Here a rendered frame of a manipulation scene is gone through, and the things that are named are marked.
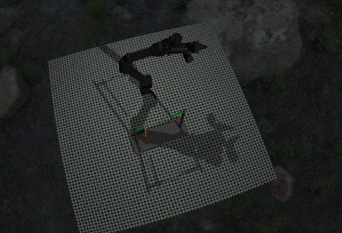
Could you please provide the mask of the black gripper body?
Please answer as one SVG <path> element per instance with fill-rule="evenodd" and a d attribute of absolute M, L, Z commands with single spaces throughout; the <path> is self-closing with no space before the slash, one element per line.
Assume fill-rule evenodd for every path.
<path fill-rule="evenodd" d="M 186 51 L 190 50 L 193 53 L 198 52 L 199 53 L 199 42 L 193 41 L 191 44 L 188 43 L 181 43 L 180 45 L 180 53 L 184 53 Z"/>

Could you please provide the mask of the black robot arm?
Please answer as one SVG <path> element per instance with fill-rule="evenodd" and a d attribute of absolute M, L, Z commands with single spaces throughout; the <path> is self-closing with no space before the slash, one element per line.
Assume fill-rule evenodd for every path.
<path fill-rule="evenodd" d="M 131 77 L 134 77 L 135 79 L 137 79 L 137 81 L 139 81 L 139 90 L 141 95 L 150 93 L 150 88 L 152 87 L 152 77 L 149 74 L 143 75 L 138 70 L 133 68 L 131 63 L 133 61 L 137 61 L 139 59 L 144 59 L 151 56 L 162 57 L 166 54 L 168 56 L 170 56 L 170 54 L 178 54 L 180 53 L 180 45 L 182 39 L 183 37 L 181 34 L 174 33 L 171 37 L 164 38 L 163 40 L 154 43 L 149 48 L 139 50 L 136 52 L 127 53 L 119 61 L 119 72 L 122 74 L 129 74 Z M 187 63 L 194 61 L 190 50 L 182 54 Z"/>

